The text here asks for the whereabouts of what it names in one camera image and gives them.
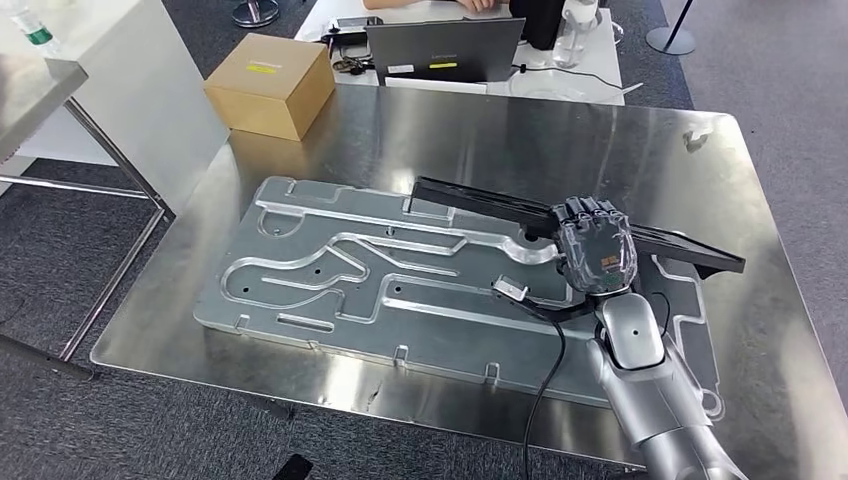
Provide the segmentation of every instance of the yellow label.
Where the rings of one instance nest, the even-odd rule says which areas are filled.
[[[248,65],[247,69],[252,72],[259,73],[277,73],[276,69],[273,69],[271,67],[263,67],[262,65]]]
[[[453,68],[456,66],[456,62],[451,63],[431,63],[430,68]]]

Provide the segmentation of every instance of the laptop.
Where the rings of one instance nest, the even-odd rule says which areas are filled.
[[[448,82],[509,78],[523,18],[365,27],[380,85],[386,76]]]

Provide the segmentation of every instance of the metal table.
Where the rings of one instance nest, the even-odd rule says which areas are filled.
[[[196,296],[270,175],[408,192],[416,175],[610,198],[747,257],[704,284],[726,417],[751,478],[848,475],[848,419],[736,121],[723,114],[338,86],[303,143],[234,132],[92,351],[94,362],[519,441],[530,395],[205,329]],[[531,443],[639,464],[609,410],[546,399]]]
[[[173,213],[168,205],[138,173],[127,157],[71,96],[85,83],[88,76],[76,62],[43,59],[41,57],[18,57],[0,54],[0,163],[15,153],[18,147],[41,126],[56,109],[65,107],[92,138],[132,179],[139,190],[87,185],[74,182],[45,180],[32,177],[0,175],[0,182],[24,184],[37,187],[74,190],[87,193],[151,200],[157,207],[129,252],[121,261],[112,277],[104,286],[59,355],[53,355],[0,335],[0,348],[23,356],[50,369],[82,378],[90,378],[93,372],[71,363],[80,343],[97,320],[106,302],[109,301],[118,283],[129,270],[141,248],[147,242],[160,220],[170,221]]]

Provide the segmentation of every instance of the black object on floor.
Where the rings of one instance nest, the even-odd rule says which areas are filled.
[[[289,461],[283,465],[283,468],[274,475],[273,480],[304,480],[312,471],[312,462],[294,454],[289,457]]]

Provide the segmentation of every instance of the person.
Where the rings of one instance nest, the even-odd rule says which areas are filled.
[[[411,3],[416,3],[421,0],[362,0],[363,5],[368,10],[378,8],[403,7]],[[482,12],[493,8],[498,3],[508,3],[509,0],[455,0],[469,11]]]

